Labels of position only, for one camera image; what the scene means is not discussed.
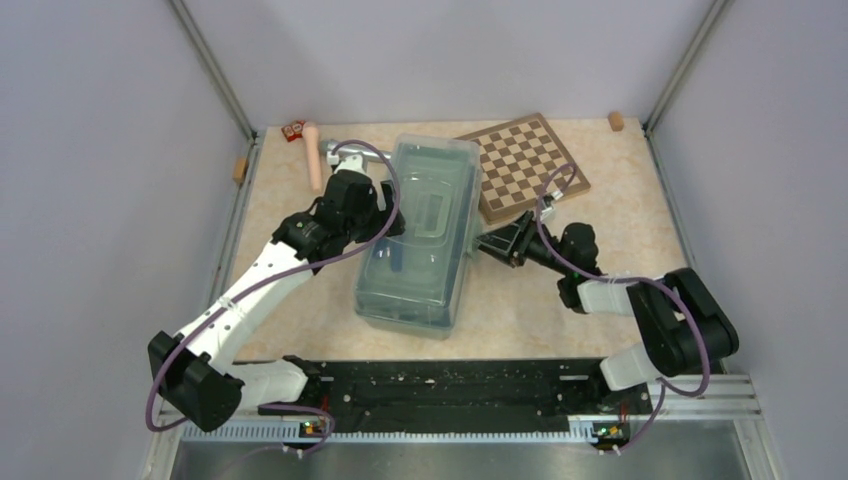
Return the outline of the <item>aluminium frame post left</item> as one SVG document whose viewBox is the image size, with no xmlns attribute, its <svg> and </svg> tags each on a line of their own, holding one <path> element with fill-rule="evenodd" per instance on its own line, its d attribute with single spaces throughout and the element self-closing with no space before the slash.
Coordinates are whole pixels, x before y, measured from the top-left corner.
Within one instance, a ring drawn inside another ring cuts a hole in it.
<svg viewBox="0 0 848 480">
<path fill-rule="evenodd" d="M 165 4 L 178 23 L 224 109 L 242 136 L 247 141 L 253 142 L 257 137 L 256 129 L 251 125 L 235 90 L 220 66 L 188 4 L 183 0 L 165 0 Z"/>
</svg>

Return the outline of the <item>green plastic tool box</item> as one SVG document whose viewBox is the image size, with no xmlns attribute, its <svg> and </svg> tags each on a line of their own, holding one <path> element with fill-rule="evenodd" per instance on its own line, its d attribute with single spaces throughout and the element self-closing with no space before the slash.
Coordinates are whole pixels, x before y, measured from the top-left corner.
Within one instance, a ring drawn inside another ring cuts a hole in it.
<svg viewBox="0 0 848 480">
<path fill-rule="evenodd" d="M 452 333 L 481 227 L 480 153 L 468 140 L 397 138 L 405 231 L 364 254 L 354 286 L 354 311 L 370 326 L 439 340 Z"/>
</svg>

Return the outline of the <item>wooden block at left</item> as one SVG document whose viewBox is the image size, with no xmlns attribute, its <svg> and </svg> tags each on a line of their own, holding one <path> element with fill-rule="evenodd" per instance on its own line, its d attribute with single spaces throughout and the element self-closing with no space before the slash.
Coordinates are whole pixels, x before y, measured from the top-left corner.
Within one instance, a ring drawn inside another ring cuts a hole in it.
<svg viewBox="0 0 848 480">
<path fill-rule="evenodd" d="M 249 170 L 249 160 L 246 157 L 240 157 L 236 160 L 232 172 L 232 180 L 236 185 L 243 185 L 247 179 Z"/>
</svg>

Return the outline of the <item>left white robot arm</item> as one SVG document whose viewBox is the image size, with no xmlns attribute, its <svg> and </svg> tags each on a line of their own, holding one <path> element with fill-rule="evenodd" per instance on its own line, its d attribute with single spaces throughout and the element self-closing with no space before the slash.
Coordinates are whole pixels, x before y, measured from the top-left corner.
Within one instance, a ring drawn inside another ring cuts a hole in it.
<svg viewBox="0 0 848 480">
<path fill-rule="evenodd" d="M 286 403 L 297 413 L 319 404 L 320 386 L 300 360 L 238 364 L 254 331 L 299 286 L 331 263 L 404 229 L 396 177 L 375 185 L 358 171 L 339 170 L 305 211 L 285 218 L 254 264 L 196 320 L 148 344 L 151 394 L 203 432 L 240 410 Z"/>
</svg>

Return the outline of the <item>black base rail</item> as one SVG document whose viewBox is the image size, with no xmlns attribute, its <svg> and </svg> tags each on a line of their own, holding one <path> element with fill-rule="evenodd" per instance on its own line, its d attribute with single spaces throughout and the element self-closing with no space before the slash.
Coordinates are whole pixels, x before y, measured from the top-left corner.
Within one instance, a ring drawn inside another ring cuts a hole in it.
<svg viewBox="0 0 848 480">
<path fill-rule="evenodd" d="M 314 361 L 307 375 L 296 405 L 338 434 L 564 433 L 652 410 L 647 385 L 610 391 L 597 359 Z"/>
</svg>

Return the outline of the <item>aluminium frame post right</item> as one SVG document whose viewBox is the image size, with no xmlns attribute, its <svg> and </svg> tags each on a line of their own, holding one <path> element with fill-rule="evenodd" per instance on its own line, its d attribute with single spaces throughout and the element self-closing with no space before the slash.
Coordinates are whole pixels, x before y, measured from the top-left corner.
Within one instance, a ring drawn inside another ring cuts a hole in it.
<svg viewBox="0 0 848 480">
<path fill-rule="evenodd" d="M 710 3 L 703 19 L 656 100 L 650 115 L 642 124 L 642 130 L 647 138 L 654 134 L 664 120 L 700 55 L 733 4 L 733 0 L 714 0 Z"/>
</svg>

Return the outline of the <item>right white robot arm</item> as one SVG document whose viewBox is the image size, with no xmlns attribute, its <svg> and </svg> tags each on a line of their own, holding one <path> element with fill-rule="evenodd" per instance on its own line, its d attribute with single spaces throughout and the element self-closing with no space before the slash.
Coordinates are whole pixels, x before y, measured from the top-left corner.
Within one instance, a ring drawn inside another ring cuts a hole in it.
<svg viewBox="0 0 848 480">
<path fill-rule="evenodd" d="M 627 389 L 649 381 L 679 395 L 705 393 L 712 362 L 736 353 L 739 338 L 700 276 L 691 268 L 658 279 L 603 274 L 591 225 L 570 223 L 556 236 L 544 224 L 551 199 L 545 196 L 537 209 L 479 235 L 473 245 L 512 268 L 533 262 L 559 273 L 559 298 L 573 312 L 635 320 L 639 342 L 600 361 L 586 385 L 589 404 L 612 412 Z"/>
</svg>

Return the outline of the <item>small red printed box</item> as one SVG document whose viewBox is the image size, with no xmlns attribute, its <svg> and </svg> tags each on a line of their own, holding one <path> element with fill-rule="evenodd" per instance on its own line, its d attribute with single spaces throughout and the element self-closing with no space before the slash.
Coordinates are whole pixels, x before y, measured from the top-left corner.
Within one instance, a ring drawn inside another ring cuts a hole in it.
<svg viewBox="0 0 848 480">
<path fill-rule="evenodd" d="M 306 125 L 304 120 L 295 120 L 281 127 L 281 133 L 288 143 L 303 138 L 303 131 Z"/>
</svg>

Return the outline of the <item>aluminium frame post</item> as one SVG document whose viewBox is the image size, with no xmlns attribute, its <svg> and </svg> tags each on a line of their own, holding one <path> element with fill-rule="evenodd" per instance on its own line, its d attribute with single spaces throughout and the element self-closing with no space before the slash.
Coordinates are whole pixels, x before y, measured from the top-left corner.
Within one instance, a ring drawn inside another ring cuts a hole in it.
<svg viewBox="0 0 848 480">
<path fill-rule="evenodd" d="M 183 0 L 165 0 L 165 4 L 178 23 L 224 109 L 242 136 L 247 141 L 253 142 L 257 137 L 256 129 L 251 125 L 235 90 L 220 66 L 188 4 Z"/>
<path fill-rule="evenodd" d="M 664 120 L 700 55 L 733 4 L 733 0 L 714 0 L 710 3 L 703 19 L 656 100 L 650 115 L 642 124 L 642 130 L 647 138 L 654 134 Z"/>
</svg>

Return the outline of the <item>wooden chessboard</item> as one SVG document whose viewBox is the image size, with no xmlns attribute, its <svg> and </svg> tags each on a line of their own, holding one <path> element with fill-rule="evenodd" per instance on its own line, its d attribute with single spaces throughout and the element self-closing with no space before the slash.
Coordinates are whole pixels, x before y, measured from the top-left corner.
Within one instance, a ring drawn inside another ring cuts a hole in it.
<svg viewBox="0 0 848 480">
<path fill-rule="evenodd" d="M 494 226 L 531 209 L 550 173 L 564 166 L 549 185 L 564 197 L 581 195 L 591 184 L 540 113 L 496 124 L 459 137 L 480 148 L 482 186 L 479 209 Z"/>
</svg>

